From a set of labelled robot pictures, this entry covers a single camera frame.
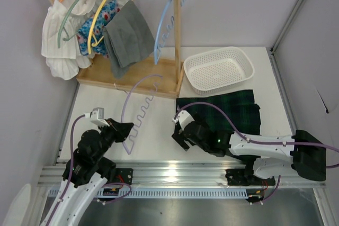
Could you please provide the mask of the purple hanger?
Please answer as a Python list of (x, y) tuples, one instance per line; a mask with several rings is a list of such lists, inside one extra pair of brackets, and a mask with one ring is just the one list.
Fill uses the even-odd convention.
[[(126, 111), (126, 108), (128, 106), (128, 102), (129, 102), (129, 99), (130, 99), (132, 93), (136, 92), (138, 85), (140, 85), (146, 79), (152, 78), (152, 77), (158, 77), (160, 79), (160, 82), (162, 82), (162, 79), (163, 79), (162, 75), (151, 74), (151, 75), (143, 77), (140, 81), (138, 81), (128, 93), (123, 89), (117, 88), (116, 83), (114, 83), (114, 88), (116, 90), (124, 91), (127, 94), (127, 97), (125, 99), (125, 102), (124, 102), (124, 105), (123, 105), (123, 108), (122, 108), (121, 120), (120, 120), (121, 123), (124, 122), (125, 111)], [(139, 134), (140, 128), (142, 126), (142, 121), (146, 116), (147, 110), (150, 107), (150, 103), (152, 102), (155, 94), (157, 93), (158, 85), (159, 85), (159, 83), (157, 83), (157, 82), (153, 83), (151, 89), (148, 91), (149, 92), (148, 95), (145, 97), (145, 101), (139, 105), (140, 109), (137, 110), (137, 111), (134, 111), (133, 114), (136, 116), (135, 119), (133, 120), (134, 126), (133, 126), (132, 130), (130, 131), (130, 134), (127, 137), (127, 139), (122, 143), (123, 148), (121, 148), (119, 150), (122, 155), (124, 155), (124, 153), (126, 153), (127, 155), (130, 155), (132, 153), (132, 150), (133, 150), (134, 145), (135, 145), (135, 141), (138, 138), (138, 134)]]

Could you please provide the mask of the dark green plaid garment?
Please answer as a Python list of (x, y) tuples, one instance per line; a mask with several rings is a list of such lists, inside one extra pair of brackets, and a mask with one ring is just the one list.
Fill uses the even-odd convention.
[[(241, 133), (259, 135), (261, 129), (260, 107), (255, 103), (251, 89), (209, 97), (182, 97), (176, 99), (176, 108), (195, 102), (206, 102), (220, 108)], [(207, 105), (193, 105), (186, 109), (191, 115), (201, 117), (212, 131), (232, 130), (226, 118)]]

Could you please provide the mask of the grey pleated skirt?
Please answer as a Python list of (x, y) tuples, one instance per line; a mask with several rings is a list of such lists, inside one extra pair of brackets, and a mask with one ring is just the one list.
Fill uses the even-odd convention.
[(128, 1), (103, 28), (104, 44), (116, 79), (154, 52), (155, 39), (134, 1)]

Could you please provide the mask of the yellow hanger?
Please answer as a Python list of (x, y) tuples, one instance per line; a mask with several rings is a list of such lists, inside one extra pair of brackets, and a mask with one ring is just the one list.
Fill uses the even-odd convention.
[(97, 21), (97, 18), (100, 14), (100, 11), (102, 10), (102, 8), (104, 7), (104, 5), (106, 4), (108, 0), (102, 0), (102, 2), (100, 3), (94, 17), (93, 17), (93, 21), (92, 21), (92, 24), (91, 24), (91, 27), (90, 27), (90, 30), (89, 30), (89, 33), (88, 33), (88, 39), (87, 39), (87, 49), (88, 49), (88, 53), (91, 54), (92, 53), (92, 37), (95, 38), (95, 43), (94, 43), (94, 46), (96, 47), (101, 41), (102, 39), (99, 39), (97, 40), (95, 35), (94, 35), (94, 28), (95, 28), (95, 23)]

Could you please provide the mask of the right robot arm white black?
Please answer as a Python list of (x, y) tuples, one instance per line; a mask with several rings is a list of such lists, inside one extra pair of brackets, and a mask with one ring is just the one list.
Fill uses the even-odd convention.
[(173, 122), (172, 137), (185, 151), (198, 146), (210, 155), (242, 161), (249, 185), (254, 178), (292, 174), (316, 182), (326, 180), (326, 148), (307, 131), (297, 130), (294, 135), (280, 137), (213, 131), (202, 118), (187, 111)]

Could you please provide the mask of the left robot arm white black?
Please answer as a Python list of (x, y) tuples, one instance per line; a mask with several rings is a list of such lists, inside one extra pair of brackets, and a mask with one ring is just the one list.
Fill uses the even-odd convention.
[(123, 187), (131, 194), (133, 170), (118, 168), (104, 155), (114, 143), (124, 142), (132, 128), (133, 123), (107, 119), (98, 124), (97, 130), (87, 130), (81, 135), (66, 164), (56, 198), (41, 225), (78, 225), (102, 188), (114, 196), (99, 198), (97, 201), (102, 205), (124, 198), (120, 192)]

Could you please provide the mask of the green hanger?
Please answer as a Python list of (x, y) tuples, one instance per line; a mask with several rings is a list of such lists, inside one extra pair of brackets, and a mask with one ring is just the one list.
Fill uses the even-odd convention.
[[(77, 3), (80, 0), (72, 0), (72, 1), (73, 2), (69, 6), (69, 8), (68, 8), (68, 10), (67, 10), (67, 12), (66, 12), (66, 14), (64, 16), (64, 19), (61, 22), (59, 31), (58, 31), (58, 35), (57, 35), (57, 46), (58, 46), (58, 49), (61, 48), (61, 41), (63, 40), (61, 38), (61, 35), (62, 35), (63, 31), (64, 31), (64, 27), (65, 27), (65, 24), (67, 22), (67, 19), (72, 14), (73, 9), (76, 7)], [(87, 10), (86, 11), (80, 11), (79, 13), (76, 13), (75, 15), (76, 16), (84, 16), (85, 14), (89, 13), (93, 9), (93, 7), (94, 7), (94, 2), (95, 2), (95, 0), (89, 0), (89, 4), (88, 4), (89, 7), (86, 7)]]

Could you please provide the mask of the wooden clothes rack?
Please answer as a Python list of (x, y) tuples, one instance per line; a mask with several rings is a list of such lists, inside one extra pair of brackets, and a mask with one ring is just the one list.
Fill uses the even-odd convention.
[(111, 89), (123, 89), (139, 94), (150, 94), (164, 98), (178, 98), (182, 86), (184, 71), (181, 62), (181, 7), (183, 0), (172, 0), (174, 7), (174, 56), (161, 59), (154, 64), (147, 58), (135, 65), (121, 80), (113, 77), (109, 69), (109, 61), (102, 56), (95, 56), (92, 64), (79, 71), (76, 79), (80, 84)]

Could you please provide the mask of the white perforated plastic basket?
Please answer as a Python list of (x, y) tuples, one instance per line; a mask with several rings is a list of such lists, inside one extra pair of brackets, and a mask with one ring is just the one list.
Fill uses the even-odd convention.
[(255, 68), (239, 47), (210, 50), (185, 59), (183, 68), (193, 90), (210, 95), (251, 79)]

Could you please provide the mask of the white pleated garment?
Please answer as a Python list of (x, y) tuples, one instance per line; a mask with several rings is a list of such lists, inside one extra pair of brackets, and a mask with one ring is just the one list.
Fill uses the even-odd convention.
[(81, 54), (76, 32), (92, 17), (102, 0), (54, 0), (42, 29), (41, 54), (54, 77), (70, 80), (91, 65)]

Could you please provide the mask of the blue floral garment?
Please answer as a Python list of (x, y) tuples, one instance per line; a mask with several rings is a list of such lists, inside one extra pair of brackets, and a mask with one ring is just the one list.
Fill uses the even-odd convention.
[[(94, 25), (93, 34), (91, 37), (91, 43), (96, 43), (95, 40), (99, 41), (103, 37), (103, 28), (114, 18), (114, 16), (120, 11), (120, 5), (117, 0), (112, 0), (108, 4), (105, 4), (100, 10), (97, 20)], [(88, 47), (87, 41), (90, 32), (90, 28), (93, 22), (94, 15), (88, 18), (83, 25), (77, 31), (76, 37), (79, 44), (79, 50), (81, 55), (87, 56)], [(92, 53), (107, 55), (107, 50), (104, 41), (100, 41), (97, 46), (92, 46)]]

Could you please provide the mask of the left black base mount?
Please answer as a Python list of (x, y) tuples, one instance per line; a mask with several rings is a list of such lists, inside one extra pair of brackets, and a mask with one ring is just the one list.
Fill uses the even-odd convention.
[(108, 183), (127, 183), (132, 184), (132, 168), (116, 168), (108, 174)]

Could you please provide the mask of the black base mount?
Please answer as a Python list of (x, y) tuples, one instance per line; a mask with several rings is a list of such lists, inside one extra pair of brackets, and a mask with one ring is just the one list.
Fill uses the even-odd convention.
[(132, 184), (132, 168), (116, 168), (108, 174), (108, 183), (127, 183)]
[(275, 185), (275, 178), (262, 179), (250, 173), (246, 169), (227, 169), (225, 178), (230, 186), (259, 186), (259, 185)]

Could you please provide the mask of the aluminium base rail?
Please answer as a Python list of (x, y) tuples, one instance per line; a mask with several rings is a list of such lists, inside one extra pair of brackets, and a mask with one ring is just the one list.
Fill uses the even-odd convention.
[[(148, 188), (214, 188), (226, 187), (226, 170), (244, 168), (234, 160), (212, 162), (185, 161), (115, 161), (118, 168), (132, 168), (132, 185)], [(38, 187), (57, 187), (62, 180), (66, 161), (44, 166)], [(281, 175), (281, 188), (325, 188), (325, 182), (303, 180), (298, 176)]]

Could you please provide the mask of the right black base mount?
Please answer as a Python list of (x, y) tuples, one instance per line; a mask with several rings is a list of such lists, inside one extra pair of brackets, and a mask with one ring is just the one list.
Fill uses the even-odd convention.
[(262, 179), (250, 173), (246, 169), (227, 169), (225, 178), (230, 186), (259, 186), (259, 185), (275, 185), (275, 178)]

